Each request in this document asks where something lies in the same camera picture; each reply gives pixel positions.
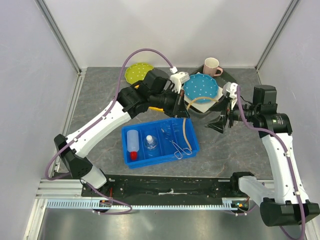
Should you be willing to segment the wash bottle red cap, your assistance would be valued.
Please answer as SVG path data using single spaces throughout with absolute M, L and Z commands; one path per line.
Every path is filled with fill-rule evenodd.
M 129 130 L 126 135 L 127 151 L 129 152 L 130 159 L 136 161 L 138 159 L 138 152 L 140 150 L 139 132 L 135 129 Z

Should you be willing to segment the metal crucible tongs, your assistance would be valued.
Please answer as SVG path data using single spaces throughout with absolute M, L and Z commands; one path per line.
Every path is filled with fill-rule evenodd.
M 190 156 L 192 154 L 192 151 L 187 147 L 187 148 L 182 148 L 180 147 L 175 141 L 174 138 L 172 137 L 171 134 L 166 132 L 163 128 L 161 128 L 161 132 L 163 134 L 163 137 L 168 140 L 173 147 L 175 148 L 174 156 L 178 159 L 181 160 L 184 155 Z

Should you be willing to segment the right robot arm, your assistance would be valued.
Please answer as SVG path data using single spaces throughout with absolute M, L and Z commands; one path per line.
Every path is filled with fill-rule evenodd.
M 256 85 L 252 102 L 242 104 L 240 86 L 228 82 L 223 86 L 225 97 L 214 109 L 220 116 L 206 126 L 219 133 L 243 122 L 257 131 L 266 149 L 274 183 L 274 190 L 262 185 L 251 172 L 235 172 L 229 191 L 235 197 L 246 194 L 260 209 L 268 227 L 302 225 L 320 214 L 318 203 L 313 203 L 303 187 L 297 168 L 292 126 L 285 113 L 278 113 L 277 90 L 271 85 Z

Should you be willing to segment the yellow rubber tube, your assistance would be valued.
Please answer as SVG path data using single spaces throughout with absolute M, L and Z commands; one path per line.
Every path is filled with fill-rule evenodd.
M 195 99 L 193 99 L 187 106 L 186 106 L 186 110 L 187 110 L 187 113 L 189 112 L 189 108 L 193 105 L 193 103 L 195 103 L 196 101 L 198 100 L 210 100 L 214 103 L 217 103 L 218 100 L 212 98 L 212 97 L 208 97 L 208 96 L 199 96 L 199 97 L 196 97 Z M 188 140 L 188 137 L 187 137 L 187 132 L 186 132 L 186 122 L 187 122 L 187 119 L 184 118 L 183 119 L 183 123 L 182 123 L 182 132 L 183 132 L 183 138 L 188 146 L 188 150 L 190 151 L 190 153 L 192 153 L 192 147 L 191 147 L 191 144 Z

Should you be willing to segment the glass flask white stopper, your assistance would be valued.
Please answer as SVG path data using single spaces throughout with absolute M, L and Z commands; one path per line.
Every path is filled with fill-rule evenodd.
M 147 135 L 144 139 L 144 146 L 148 151 L 154 151 L 158 147 L 158 140 L 153 135 Z

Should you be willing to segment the dark green tray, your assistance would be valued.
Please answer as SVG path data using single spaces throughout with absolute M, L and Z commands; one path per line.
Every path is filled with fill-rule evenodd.
M 193 72 L 190 73 L 190 75 L 195 75 L 195 74 L 203 74 L 203 66 L 200 66 L 198 67 L 197 69 L 195 69 Z M 222 75 L 220 76 L 214 76 L 212 77 L 216 80 L 218 86 L 220 88 L 222 88 L 223 90 L 223 87 L 224 85 L 227 83 L 227 82 L 231 82 L 231 83 L 236 83 L 237 81 L 227 72 L 227 71 L 224 71 L 222 73 Z M 202 113 L 202 112 L 199 112 L 198 110 L 194 109 L 193 107 L 190 107 L 189 108 L 189 113 L 192 114 L 192 115 L 196 115 L 196 116 L 200 116 L 200 117 L 204 117 L 206 115 L 208 115 L 209 113 L 211 113 L 211 108 L 206 111 L 205 113 Z

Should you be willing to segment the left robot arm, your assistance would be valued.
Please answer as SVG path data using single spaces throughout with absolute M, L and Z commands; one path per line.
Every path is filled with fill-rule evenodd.
M 189 79 L 187 72 L 167 75 L 154 68 L 143 80 L 121 89 L 116 98 L 82 128 L 68 136 L 57 135 L 54 138 L 57 154 L 71 177 L 89 183 L 99 197 L 106 196 L 110 185 L 103 172 L 87 159 L 88 153 L 113 130 L 150 107 L 163 109 L 171 118 L 189 118 L 182 89 L 182 83 Z

